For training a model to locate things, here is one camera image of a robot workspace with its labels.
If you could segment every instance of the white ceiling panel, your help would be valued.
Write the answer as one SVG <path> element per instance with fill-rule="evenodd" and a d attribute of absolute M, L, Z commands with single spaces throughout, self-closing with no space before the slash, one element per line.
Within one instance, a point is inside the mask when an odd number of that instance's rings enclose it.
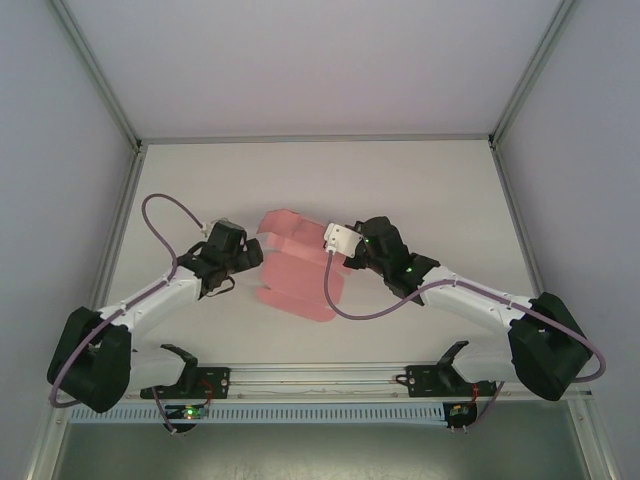
<path fill-rule="evenodd" d="M 558 0 L 68 0 L 143 138 L 487 133 Z"/>

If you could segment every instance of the pink object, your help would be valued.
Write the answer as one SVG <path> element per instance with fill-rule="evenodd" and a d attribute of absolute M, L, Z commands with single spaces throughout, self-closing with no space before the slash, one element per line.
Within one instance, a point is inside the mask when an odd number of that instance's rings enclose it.
<path fill-rule="evenodd" d="M 256 295 L 262 303 L 309 320 L 328 322 L 336 318 L 336 312 L 329 307 L 292 297 L 282 292 L 276 292 L 268 288 L 258 288 Z"/>
<path fill-rule="evenodd" d="M 258 233 L 268 233 L 266 246 L 279 250 L 267 255 L 261 280 L 268 288 L 256 290 L 258 299 L 279 310 L 317 322 L 335 318 L 324 298 L 324 272 L 328 255 L 324 251 L 326 226 L 290 210 L 268 212 Z M 337 255 L 329 278 L 331 297 L 342 296 L 344 256 Z"/>
<path fill-rule="evenodd" d="M 270 253 L 264 261 L 260 279 L 271 289 L 292 297 L 326 305 L 324 299 L 324 272 L 320 265 L 286 253 Z M 332 271 L 329 274 L 329 293 L 339 302 L 344 278 Z"/>

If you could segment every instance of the aluminum frame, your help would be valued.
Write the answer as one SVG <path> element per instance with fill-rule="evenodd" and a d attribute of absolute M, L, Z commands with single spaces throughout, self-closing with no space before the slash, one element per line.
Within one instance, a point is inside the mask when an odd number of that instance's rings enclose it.
<path fill-rule="evenodd" d="M 543 289 L 542 277 L 537 268 L 531 243 L 526 233 L 519 208 L 513 194 L 508 174 L 500 155 L 500 143 L 506 137 L 510 126 L 522 108 L 529 92 L 540 76 L 546 61 L 561 37 L 567 23 L 580 0 L 562 0 L 545 31 L 540 43 L 523 72 L 514 92 L 509 99 L 499 121 L 490 135 L 317 135 L 317 136 L 277 136 L 277 137 L 208 137 L 208 138 L 155 138 L 141 141 L 131 122 L 127 118 L 116 95 L 113 93 L 104 72 L 84 38 L 71 10 L 64 0 L 47 0 L 76 52 L 87 75 L 94 84 L 98 95 L 113 117 L 123 136 L 129 141 L 133 153 L 131 168 L 123 185 L 116 215 L 112 221 L 110 240 L 102 254 L 100 270 L 96 278 L 91 303 L 102 306 L 108 296 L 111 280 L 124 238 L 124 231 L 131 213 L 133 198 L 142 171 L 148 145 L 185 144 L 185 143 L 273 143 L 273 142 L 344 142 L 344 141 L 408 141 L 408 140 L 478 140 L 487 139 L 492 150 L 496 170 L 514 228 L 527 264 L 531 283 L 537 293 Z M 230 398 L 225 403 L 318 403 L 318 402 L 407 402 L 406 392 L 398 391 L 398 385 L 388 381 L 389 374 L 399 373 L 403 365 L 399 364 L 345 364 L 345 365 L 237 365 L 234 368 L 234 381 L 230 386 Z M 313 390 L 321 387 L 324 392 L 308 395 L 296 394 L 293 388 L 308 387 Z M 507 384 L 499 401 L 533 400 L 536 397 L 521 385 Z M 567 400 L 578 440 L 588 464 L 592 478 L 610 478 L 617 480 L 619 470 L 613 460 L 611 447 L 606 438 L 597 407 L 588 387 L 572 387 L 563 400 Z M 123 403 L 139 403 L 136 396 L 127 396 Z M 58 454 L 62 447 L 68 425 L 69 412 L 47 408 L 37 434 L 37 441 L 29 463 L 27 479 L 49 479 L 52 477 Z"/>

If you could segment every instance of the red wire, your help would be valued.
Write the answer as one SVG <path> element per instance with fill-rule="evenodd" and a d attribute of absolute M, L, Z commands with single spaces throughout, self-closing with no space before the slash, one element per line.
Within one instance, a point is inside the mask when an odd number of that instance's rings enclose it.
<path fill-rule="evenodd" d="M 471 402 L 469 402 L 469 406 L 473 406 L 476 403 L 476 400 L 478 399 L 478 395 L 479 395 L 479 390 L 478 390 L 478 385 L 476 385 L 475 383 L 471 386 L 471 391 L 473 392 L 471 395 Z"/>
<path fill-rule="evenodd" d="M 212 395 L 213 395 L 213 386 L 207 382 L 206 380 L 200 380 L 200 383 L 202 385 L 204 385 L 205 387 L 209 388 L 209 392 L 207 393 L 207 401 L 204 404 L 205 406 L 209 405 L 211 403 L 211 399 L 212 399 Z"/>

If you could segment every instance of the white wall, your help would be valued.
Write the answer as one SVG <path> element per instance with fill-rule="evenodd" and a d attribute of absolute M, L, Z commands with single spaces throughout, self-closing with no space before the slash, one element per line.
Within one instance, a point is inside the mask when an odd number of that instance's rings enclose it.
<path fill-rule="evenodd" d="M 142 138 L 488 133 L 559 0 L 68 0 Z"/>
<path fill-rule="evenodd" d="M 640 478 L 638 25 L 637 0 L 585 0 L 504 145 L 544 284 L 609 361 L 593 390 L 629 479 Z"/>
<path fill-rule="evenodd" d="M 43 0 L 0 6 L 0 477 L 19 479 L 129 149 Z"/>

